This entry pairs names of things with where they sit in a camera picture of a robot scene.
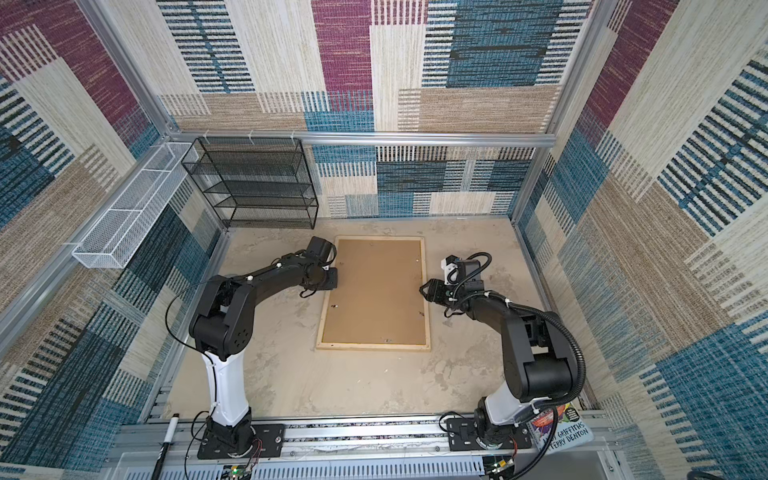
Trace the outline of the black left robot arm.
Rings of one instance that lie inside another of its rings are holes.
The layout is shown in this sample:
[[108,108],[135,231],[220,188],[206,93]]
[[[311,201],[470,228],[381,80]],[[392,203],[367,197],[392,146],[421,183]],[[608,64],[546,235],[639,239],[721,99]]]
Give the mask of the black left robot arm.
[[244,377],[244,351],[253,336],[255,309],[286,289],[300,287],[301,297],[335,289],[336,255],[332,242],[314,236],[305,249],[264,268],[239,276],[216,275],[205,283],[189,325],[193,349],[206,362],[211,396],[199,459],[253,458],[263,446],[252,425]]

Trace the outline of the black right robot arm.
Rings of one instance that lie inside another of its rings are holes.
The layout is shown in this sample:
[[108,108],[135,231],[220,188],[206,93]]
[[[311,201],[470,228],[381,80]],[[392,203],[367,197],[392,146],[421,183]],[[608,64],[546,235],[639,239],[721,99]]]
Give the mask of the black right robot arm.
[[485,287],[481,273],[492,262],[487,252],[441,261],[443,277],[430,279],[420,293],[442,306],[444,316],[459,314],[499,333],[504,380],[479,401],[474,412],[478,446],[496,449],[538,414],[579,396],[586,382],[586,360],[560,317],[518,304]]

